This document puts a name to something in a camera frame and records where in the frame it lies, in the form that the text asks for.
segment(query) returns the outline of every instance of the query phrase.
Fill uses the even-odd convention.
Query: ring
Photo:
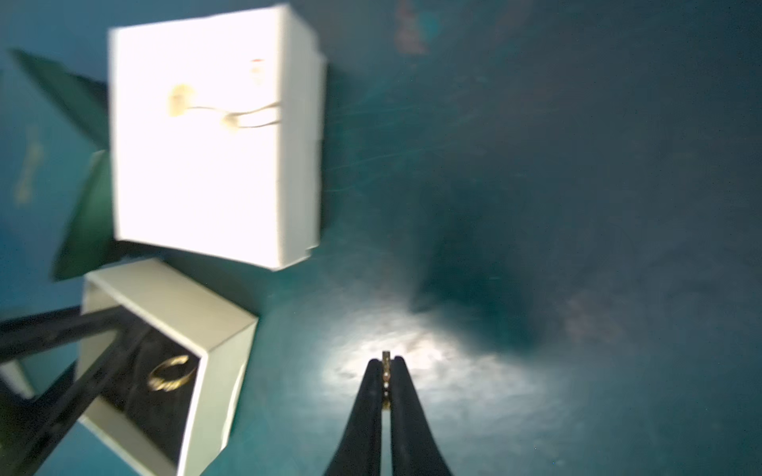
[[[151,373],[148,374],[148,388],[151,391],[173,391],[187,384],[191,380],[196,369],[191,370],[187,374],[183,375],[177,380],[164,380],[161,377],[156,376],[159,370],[168,369],[169,367],[179,366],[188,361],[187,355],[175,356],[170,359],[166,359],[164,362],[158,364]]]

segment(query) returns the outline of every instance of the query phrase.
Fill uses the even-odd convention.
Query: black velvet insert
[[[158,372],[166,380],[179,379],[198,368],[198,357],[156,329],[146,336],[123,371],[101,394],[132,420],[177,464],[180,460],[185,421],[197,370],[190,381],[174,391],[150,391],[148,375],[160,363],[174,356],[187,355],[188,361]]]

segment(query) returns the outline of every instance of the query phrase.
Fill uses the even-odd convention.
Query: teal surface
[[[387,349],[454,474],[762,473],[758,3],[293,4],[331,63],[321,246],[166,254],[261,316],[205,474],[321,474]],[[39,5],[8,44],[104,78],[108,26],[263,4]],[[129,471],[78,429],[40,474]]]
[[[95,147],[24,72],[0,78],[0,318],[76,304],[81,280],[52,283],[50,269]],[[42,392],[76,358],[66,346],[21,361]]]

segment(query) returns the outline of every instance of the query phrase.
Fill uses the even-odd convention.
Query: small gold object
[[[185,114],[185,111],[191,108],[196,91],[188,85],[177,85],[172,88],[169,94],[169,116],[177,117]]]
[[[223,117],[223,126],[233,132],[239,129],[238,115],[235,113],[227,113]]]
[[[254,84],[262,86],[264,80],[264,60],[253,59],[251,61],[251,76],[254,78]]]
[[[156,373],[159,370],[168,369],[169,367],[173,367],[173,366],[180,366],[186,363],[187,361],[188,361],[188,356],[182,355],[182,356],[174,356],[158,364],[151,371],[151,373],[148,374],[148,388],[150,388],[151,391],[159,391],[159,390],[173,391],[187,384],[188,381],[191,380],[191,377],[193,376],[194,372],[196,372],[196,369],[191,370],[190,372],[183,375],[177,380],[164,380],[161,377],[158,377],[156,375]]]
[[[392,401],[389,400],[389,380],[392,378],[392,366],[390,362],[391,354],[388,350],[381,353],[381,365],[383,366],[383,406],[384,410],[392,407]]]

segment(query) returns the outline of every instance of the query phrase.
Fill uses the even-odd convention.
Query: white box
[[[102,397],[79,421],[143,476],[198,476],[227,445],[257,318],[156,259],[85,275],[83,313],[117,305],[199,358],[179,464]],[[81,341],[78,377],[113,338]]]
[[[116,28],[109,43],[117,239],[272,270],[306,259],[325,92],[310,27],[276,5]]]

